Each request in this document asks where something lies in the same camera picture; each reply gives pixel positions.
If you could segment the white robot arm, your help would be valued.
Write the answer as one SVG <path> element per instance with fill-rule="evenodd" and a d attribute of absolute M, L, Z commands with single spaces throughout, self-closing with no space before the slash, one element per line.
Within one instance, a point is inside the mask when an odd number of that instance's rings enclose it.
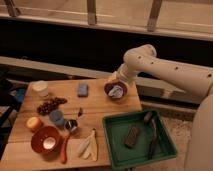
<path fill-rule="evenodd" d="M 123 63 L 105 83 L 105 93 L 123 98 L 141 72 L 178 88 L 180 93 L 173 93 L 172 99 L 199 102 L 184 171 L 213 171 L 213 68 L 159 59 L 155 48 L 146 44 L 124 54 Z"/>

